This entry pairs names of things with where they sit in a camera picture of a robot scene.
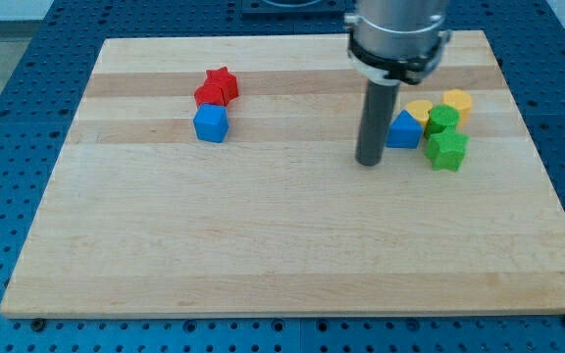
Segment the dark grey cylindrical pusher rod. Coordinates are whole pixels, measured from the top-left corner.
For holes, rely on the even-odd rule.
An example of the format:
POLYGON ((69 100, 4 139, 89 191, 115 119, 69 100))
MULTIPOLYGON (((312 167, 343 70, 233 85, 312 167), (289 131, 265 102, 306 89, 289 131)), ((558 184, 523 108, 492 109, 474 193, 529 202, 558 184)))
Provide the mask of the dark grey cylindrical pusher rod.
POLYGON ((381 161, 398 91, 398 84, 368 81, 355 150, 359 164, 375 166, 381 161))

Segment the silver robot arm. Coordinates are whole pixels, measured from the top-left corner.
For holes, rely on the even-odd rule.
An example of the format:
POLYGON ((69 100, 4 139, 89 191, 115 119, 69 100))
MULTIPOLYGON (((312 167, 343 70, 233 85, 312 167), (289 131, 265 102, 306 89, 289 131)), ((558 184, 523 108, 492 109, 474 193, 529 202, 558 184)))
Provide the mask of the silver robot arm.
POLYGON ((383 156, 399 86, 421 83, 439 64, 451 31, 447 0, 358 0, 344 16, 347 55, 367 79, 355 159, 383 156))

